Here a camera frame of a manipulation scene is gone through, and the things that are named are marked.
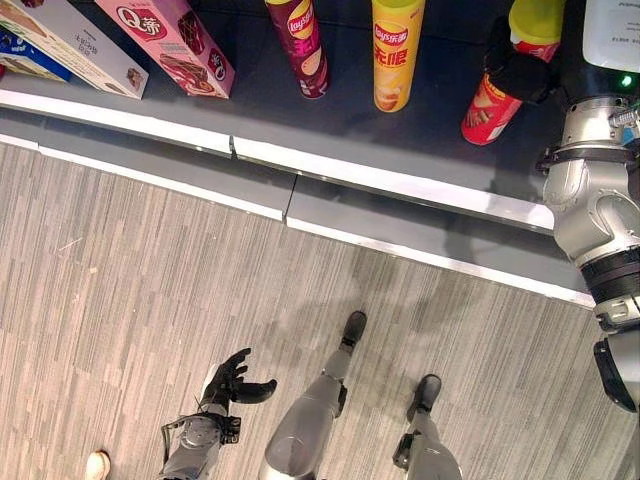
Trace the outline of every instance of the white snack box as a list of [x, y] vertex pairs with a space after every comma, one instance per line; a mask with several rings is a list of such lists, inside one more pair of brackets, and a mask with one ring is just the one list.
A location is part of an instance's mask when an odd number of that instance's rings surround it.
[[142, 97], [147, 72], [66, 0], [0, 0], [0, 25], [98, 90]]

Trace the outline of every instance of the red spray can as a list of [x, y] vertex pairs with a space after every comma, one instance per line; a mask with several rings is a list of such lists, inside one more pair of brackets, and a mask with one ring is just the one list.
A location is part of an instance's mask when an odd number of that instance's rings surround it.
[[[516, 0], [509, 14], [511, 41], [518, 52], [551, 61], [560, 45], [564, 0]], [[502, 133], [522, 105], [496, 88], [484, 74], [462, 120], [464, 138], [487, 145]]]

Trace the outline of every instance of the green light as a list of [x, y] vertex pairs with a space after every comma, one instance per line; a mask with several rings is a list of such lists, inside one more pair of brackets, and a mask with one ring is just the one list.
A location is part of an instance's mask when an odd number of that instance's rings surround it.
[[632, 83], [633, 78], [631, 78], [631, 75], [625, 75], [620, 81], [620, 85], [622, 85], [623, 87], [630, 87]]

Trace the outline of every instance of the blue box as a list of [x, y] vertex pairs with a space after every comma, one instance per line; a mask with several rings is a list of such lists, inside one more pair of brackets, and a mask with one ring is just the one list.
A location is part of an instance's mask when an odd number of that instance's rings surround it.
[[30, 43], [0, 30], [0, 64], [8, 70], [68, 82], [71, 72]]

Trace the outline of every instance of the person's foot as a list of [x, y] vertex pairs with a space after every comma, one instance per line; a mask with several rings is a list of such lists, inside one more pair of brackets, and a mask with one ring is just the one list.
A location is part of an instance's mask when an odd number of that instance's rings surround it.
[[440, 380], [440, 377], [437, 375], [430, 373], [422, 377], [413, 396], [413, 402], [409, 410], [407, 410], [407, 420], [409, 420], [409, 423], [413, 421], [416, 410], [431, 411], [433, 404], [436, 402], [436, 398], [438, 398], [438, 394], [440, 394], [441, 387], [442, 380]]
[[84, 480], [105, 480], [111, 470], [111, 460], [107, 452], [98, 450], [91, 453], [87, 459], [87, 469]]

